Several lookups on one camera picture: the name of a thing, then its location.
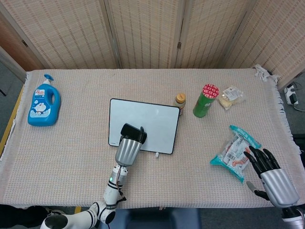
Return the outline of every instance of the blue bottle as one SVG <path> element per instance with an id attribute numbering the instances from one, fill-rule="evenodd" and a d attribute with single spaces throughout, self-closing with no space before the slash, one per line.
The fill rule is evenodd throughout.
<path id="1" fill-rule="evenodd" d="M 51 86 L 52 76 L 45 74 L 47 79 L 36 88 L 28 115 L 28 123 L 34 126 L 53 125 L 58 116 L 61 96 L 57 89 Z"/>

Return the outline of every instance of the whiteboard frame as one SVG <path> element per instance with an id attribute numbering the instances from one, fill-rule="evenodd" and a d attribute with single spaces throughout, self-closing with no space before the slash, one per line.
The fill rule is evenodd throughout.
<path id="1" fill-rule="evenodd" d="M 111 115 L 111 101 L 112 100 L 122 100 L 122 101 L 127 101 L 127 102 L 133 102 L 133 103 L 140 103 L 140 104 L 151 104 L 151 105 L 157 105 L 157 106 L 167 106 L 167 107 L 173 107 L 173 108 L 177 108 L 177 122 L 176 122 L 176 130 L 175 130 L 175 135 L 174 135 L 174 140 L 173 140 L 173 146 L 172 146 L 172 151 L 171 153 L 164 153 L 164 152 L 159 152 L 161 154 L 168 154 L 168 155 L 171 155 L 173 154 L 173 150 L 174 150 L 174 146 L 175 146 L 175 141 L 176 141 L 176 136 L 177 136 L 177 129 L 178 129 L 178 122 L 179 122 L 179 108 L 176 107 L 176 106 L 170 106 L 170 105 L 163 105 L 163 104 L 153 104 L 153 103 L 146 103 L 146 102 L 139 102 L 139 101 L 133 101 L 133 100 L 126 100 L 126 99 L 117 99 L 117 98 L 112 98 L 110 101 L 109 101 L 109 124 L 108 124 L 108 145 L 110 146 L 115 146 L 115 147 L 118 147 L 116 145 L 111 145 L 110 144 L 110 115 Z M 141 149 L 141 151 L 146 151 L 146 152 L 154 152 L 156 153 L 156 151 L 150 151 L 150 150 L 144 150 L 144 149 Z"/>

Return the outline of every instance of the bottle label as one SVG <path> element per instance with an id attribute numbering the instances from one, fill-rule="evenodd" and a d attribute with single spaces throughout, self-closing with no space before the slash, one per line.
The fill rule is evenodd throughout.
<path id="1" fill-rule="evenodd" d="M 236 87 L 229 87 L 223 91 L 223 93 L 227 96 L 229 101 L 234 101 L 238 97 L 240 97 L 243 93 L 238 90 Z"/>
<path id="2" fill-rule="evenodd" d="M 31 118 L 45 118 L 50 115 L 51 108 L 46 103 L 45 99 L 45 90 L 36 89 L 34 93 L 34 102 L 30 108 L 30 117 Z"/>

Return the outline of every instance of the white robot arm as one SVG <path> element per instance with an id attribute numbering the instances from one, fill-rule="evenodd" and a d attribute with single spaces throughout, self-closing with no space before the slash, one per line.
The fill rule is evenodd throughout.
<path id="1" fill-rule="evenodd" d="M 98 220 L 105 224 L 113 221 L 118 203 L 126 200 L 121 188 L 128 174 L 127 167 L 134 163 L 147 137 L 143 127 L 139 130 L 129 124 L 123 126 L 121 135 L 115 155 L 117 164 L 104 191 L 104 200 L 94 202 L 87 211 L 75 215 L 51 215 L 43 221 L 41 229 L 90 229 Z"/>

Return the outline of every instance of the cartoon character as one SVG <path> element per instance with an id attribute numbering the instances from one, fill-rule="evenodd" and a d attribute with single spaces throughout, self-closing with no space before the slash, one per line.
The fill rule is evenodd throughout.
<path id="1" fill-rule="evenodd" d="M 37 114 L 42 114 L 46 108 L 47 106 L 44 103 L 37 104 L 36 107 L 34 107 Z"/>

